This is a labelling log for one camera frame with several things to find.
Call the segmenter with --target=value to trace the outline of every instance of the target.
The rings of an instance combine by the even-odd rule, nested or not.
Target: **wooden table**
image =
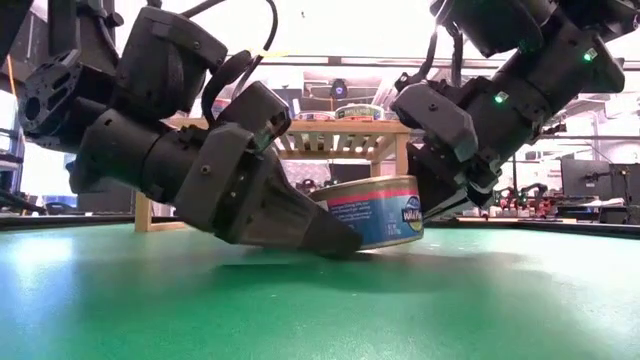
[[[174,127],[196,125],[206,127],[203,118],[173,118],[166,121]],[[282,160],[363,159],[371,163],[371,176],[381,175],[381,163],[395,155],[396,174],[408,170],[407,148],[410,129],[398,121],[293,121],[287,133],[277,139]],[[151,201],[136,194],[137,232],[171,230],[184,223],[153,224]]]

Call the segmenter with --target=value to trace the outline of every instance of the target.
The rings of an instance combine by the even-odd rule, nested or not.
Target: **wooden slat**
[[[281,160],[366,159],[365,155],[348,151],[281,151]]]
[[[196,125],[207,128],[204,118],[174,118],[165,120],[165,123],[175,126]],[[293,121],[288,132],[333,132],[351,134],[408,134],[409,129],[397,121]]]
[[[369,137],[367,138],[367,141],[364,143],[364,145],[362,145],[362,152],[365,154],[369,153],[369,149],[376,146],[379,137],[380,137],[379,134],[369,135]]]
[[[408,134],[396,134],[396,175],[406,175],[409,171],[409,159],[407,159]]]
[[[151,200],[140,192],[136,192],[134,227],[136,232],[147,232],[151,228]]]
[[[362,147],[362,143],[364,142],[364,136],[362,134],[356,135],[353,140],[351,140],[351,146],[349,147],[349,152],[355,152],[356,148]]]
[[[333,133],[324,133],[322,134],[322,136],[324,137],[324,151],[329,152],[333,149]]]
[[[302,134],[291,134],[295,140],[296,150],[304,151],[304,141],[302,140]]]
[[[309,133],[309,148],[311,151],[318,151],[318,133]]]
[[[394,135],[384,135],[382,140],[378,143],[376,150],[371,155],[371,159],[380,162],[389,157],[389,155],[393,154],[395,147],[393,147],[393,143],[395,141]]]
[[[287,134],[284,134],[282,136],[280,136],[280,142],[282,143],[282,147],[286,150],[286,151],[291,151],[291,143],[289,142],[289,136]]]
[[[408,134],[410,130],[397,121],[294,121],[289,128],[289,132],[311,131],[351,134]]]
[[[338,139],[338,144],[336,145],[335,151],[343,151],[344,147],[347,145],[347,140],[349,140],[348,134],[340,134],[340,138]]]

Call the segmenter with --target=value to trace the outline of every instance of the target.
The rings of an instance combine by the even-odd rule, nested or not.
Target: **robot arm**
[[[435,1],[432,12],[442,4]],[[398,81],[393,110],[406,126],[425,131],[425,146],[407,145],[425,217],[486,206],[500,166],[534,143],[571,99],[622,91],[621,61],[604,43],[633,31],[639,8],[635,0],[454,2],[449,24],[483,55],[518,51],[493,78],[462,88],[407,74]]]
[[[289,185],[271,144],[291,119],[261,83],[240,93],[209,129],[160,121],[191,109],[206,71],[215,85],[205,87],[208,94],[236,79],[246,54],[225,62],[226,47],[188,18],[145,7],[122,58],[114,58],[95,3],[49,1],[50,14],[58,7],[68,15],[74,4],[76,26],[62,27],[81,29],[72,34],[80,41],[51,54],[20,97],[25,135],[77,154],[73,191],[113,178],[230,243],[321,254],[360,247],[358,234]],[[433,12],[443,7],[435,1]],[[407,145],[425,218],[490,201],[500,165],[579,92],[621,91],[622,69],[604,42],[633,31],[638,8],[636,0],[453,3],[441,18],[485,56],[519,51],[491,80],[462,88],[407,76],[399,82],[393,109],[403,124],[426,132],[424,147]],[[502,15],[486,18],[488,11]]]

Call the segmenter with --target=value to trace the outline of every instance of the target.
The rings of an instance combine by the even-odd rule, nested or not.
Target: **desk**
[[[0,233],[2,359],[637,359],[640,241],[429,229],[350,262],[131,225]]]

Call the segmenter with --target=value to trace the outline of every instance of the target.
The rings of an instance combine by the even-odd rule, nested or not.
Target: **black cable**
[[[440,6],[440,9],[436,13],[433,34],[431,34],[431,38],[429,39],[427,58],[422,63],[422,65],[420,66],[420,70],[418,71],[418,74],[424,79],[427,78],[427,75],[429,74],[429,71],[433,66],[433,61],[436,57],[436,47],[438,45],[438,27],[442,25],[449,16],[451,9],[453,9],[453,2],[454,0],[444,0],[442,6]]]
[[[200,106],[202,108],[202,116],[207,119],[209,129],[213,128],[216,119],[213,116],[213,102],[218,97],[225,86],[232,84],[244,73],[251,64],[251,53],[247,50],[241,51],[233,55],[227,60],[220,69],[216,71],[211,79],[207,82],[202,90]]]
[[[192,7],[191,9],[182,12],[180,15],[188,18],[192,18],[198,14],[200,14],[201,12],[205,11],[205,10],[209,10],[210,8],[220,4],[221,2],[223,2],[224,0],[205,0],[203,2],[201,2],[200,4]]]
[[[114,64],[118,64],[120,61],[120,54],[118,54],[118,50],[116,49],[116,44],[113,42],[111,35],[109,34],[109,28],[105,24],[105,20],[103,18],[98,18],[98,27],[100,28],[100,33],[102,38],[107,43],[107,47],[109,48],[109,53],[111,53],[111,57],[114,60]]]
[[[457,26],[451,25],[449,34],[453,37],[453,56],[451,59],[451,85],[462,86],[462,61],[464,55],[464,41]]]
[[[271,32],[269,33],[269,37],[267,38],[267,41],[265,42],[263,47],[265,52],[269,51],[269,49],[271,48],[271,44],[276,37],[276,32],[278,31],[278,9],[276,8],[276,4],[273,2],[273,0],[267,0],[267,3],[271,7],[273,20],[271,22]],[[238,84],[236,85],[236,88],[233,90],[233,94],[231,95],[231,100],[238,97],[238,95],[242,91],[242,88],[244,87],[244,84],[247,82],[247,80],[249,80],[249,77],[258,67],[258,65],[260,65],[260,62],[262,62],[263,58],[264,57],[262,55],[256,56],[251,66],[249,66],[249,69],[247,69],[244,75],[242,75],[242,78],[240,78],[240,81],[238,81]]]

